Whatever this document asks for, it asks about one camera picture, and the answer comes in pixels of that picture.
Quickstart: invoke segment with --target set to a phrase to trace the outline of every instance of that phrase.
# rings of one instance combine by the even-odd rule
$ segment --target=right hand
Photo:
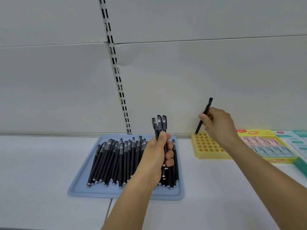
[[[224,110],[211,107],[208,116],[200,114],[198,117],[210,137],[224,149],[241,142],[230,114]]]

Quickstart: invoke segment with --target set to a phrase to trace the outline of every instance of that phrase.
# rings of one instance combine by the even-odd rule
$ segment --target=left hand
[[[148,141],[140,164],[135,172],[139,176],[146,176],[146,180],[149,182],[152,189],[154,189],[160,181],[161,166],[164,157],[166,159],[166,166],[171,167],[174,165],[174,160],[172,159],[174,156],[174,152],[172,151],[173,143],[168,141],[170,138],[170,134],[162,131],[159,135],[158,141],[155,136]],[[166,142],[168,151],[164,156],[164,145]]]

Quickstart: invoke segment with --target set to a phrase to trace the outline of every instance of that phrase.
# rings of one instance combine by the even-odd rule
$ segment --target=white wall panel
[[[0,0],[0,47],[106,42],[99,0]]]
[[[307,36],[120,44],[131,131],[191,133],[209,97],[237,128],[306,129]]]
[[[0,48],[0,132],[126,132],[106,43]]]
[[[307,0],[106,0],[115,43],[307,34]]]

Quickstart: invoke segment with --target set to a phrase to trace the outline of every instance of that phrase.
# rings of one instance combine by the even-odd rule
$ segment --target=white shelf
[[[0,48],[0,132],[126,132],[106,43]]]
[[[0,3],[0,47],[107,41],[99,0]]]
[[[199,160],[190,139],[179,139],[178,147],[185,197],[150,201],[143,229],[279,230],[234,161]],[[275,166],[307,187],[307,178],[294,165]]]
[[[110,199],[67,196],[96,140],[0,136],[0,228],[100,230]]]
[[[191,133],[209,97],[237,129],[307,128],[306,36],[115,46],[132,133]]]
[[[307,34],[307,0],[106,0],[115,43]]]

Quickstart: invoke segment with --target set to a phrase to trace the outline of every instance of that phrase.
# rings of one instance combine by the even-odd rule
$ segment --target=yellow box
[[[247,136],[248,139],[252,138],[258,139],[257,137],[264,138],[268,142],[271,140],[272,142],[276,141],[276,144],[280,146],[286,147],[286,144],[283,143],[271,130],[237,130],[238,135],[244,138]],[[198,134],[191,135],[192,146],[194,150],[194,155],[198,159],[231,159],[230,155],[219,146],[207,132],[199,132]],[[270,163],[284,163],[291,164],[297,160],[297,156],[293,157],[263,157],[265,160]]]

